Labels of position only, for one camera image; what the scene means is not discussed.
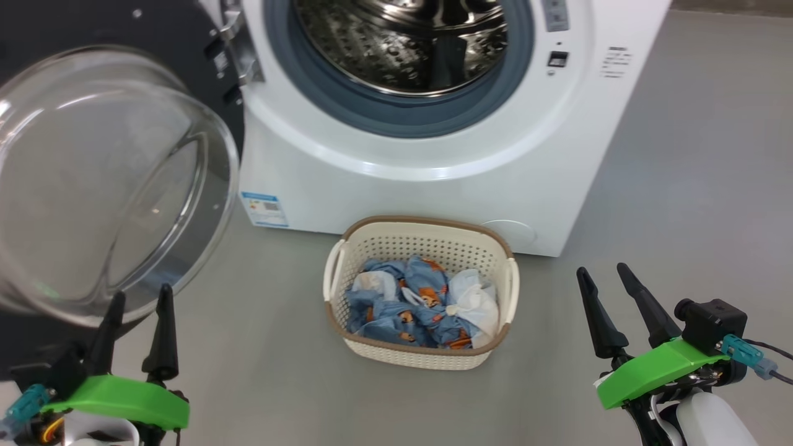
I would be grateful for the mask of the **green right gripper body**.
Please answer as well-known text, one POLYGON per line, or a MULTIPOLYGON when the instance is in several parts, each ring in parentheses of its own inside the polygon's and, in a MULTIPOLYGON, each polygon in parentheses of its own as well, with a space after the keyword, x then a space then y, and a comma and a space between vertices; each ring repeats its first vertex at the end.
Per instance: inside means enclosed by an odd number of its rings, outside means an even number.
POLYGON ((595 342, 595 355, 611 361, 595 387, 603 409, 628 413, 642 445, 687 445, 692 435, 683 432, 683 401, 744 378, 738 362, 703 354, 680 337, 638 357, 626 352, 627 344, 624 337, 595 342))

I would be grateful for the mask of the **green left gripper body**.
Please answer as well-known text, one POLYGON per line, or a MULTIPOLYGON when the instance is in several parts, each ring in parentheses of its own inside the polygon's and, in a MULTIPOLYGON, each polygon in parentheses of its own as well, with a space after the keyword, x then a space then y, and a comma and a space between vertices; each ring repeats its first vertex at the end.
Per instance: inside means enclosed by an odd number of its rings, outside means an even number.
POLYGON ((46 404, 42 413, 85 413, 131 423, 136 445, 161 445, 168 432, 181 434, 190 424, 190 404, 183 393, 161 381, 118 375, 87 378, 70 398, 46 404))

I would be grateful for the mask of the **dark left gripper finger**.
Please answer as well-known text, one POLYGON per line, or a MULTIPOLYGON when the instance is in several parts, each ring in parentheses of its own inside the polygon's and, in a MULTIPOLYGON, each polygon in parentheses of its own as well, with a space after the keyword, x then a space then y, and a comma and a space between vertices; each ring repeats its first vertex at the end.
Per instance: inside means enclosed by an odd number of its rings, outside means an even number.
POLYGON ((177 327, 173 289, 164 283, 156 307, 157 325, 150 352, 142 362, 148 382, 166 382, 179 374, 177 327))
POLYGON ((117 291, 108 306, 101 325, 97 328, 93 343, 83 365, 88 375, 108 375, 112 372, 112 362, 117 330, 123 326, 126 295, 117 291))

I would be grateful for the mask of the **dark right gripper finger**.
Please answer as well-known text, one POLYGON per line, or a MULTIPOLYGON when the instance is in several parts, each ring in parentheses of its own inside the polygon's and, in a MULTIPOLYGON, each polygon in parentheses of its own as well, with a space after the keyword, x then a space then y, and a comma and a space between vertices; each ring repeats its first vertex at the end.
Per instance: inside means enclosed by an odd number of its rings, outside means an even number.
POLYGON ((652 348, 682 336, 682 330, 672 320, 662 305, 655 299, 651 291, 635 276, 626 263, 618 263, 620 277, 626 293, 634 299, 643 322, 648 330, 648 343, 652 348))
POLYGON ((577 283, 582 297, 587 327, 595 355, 601 359, 626 357, 626 336, 615 328, 611 317, 598 299, 598 287, 583 266, 577 269, 577 283))

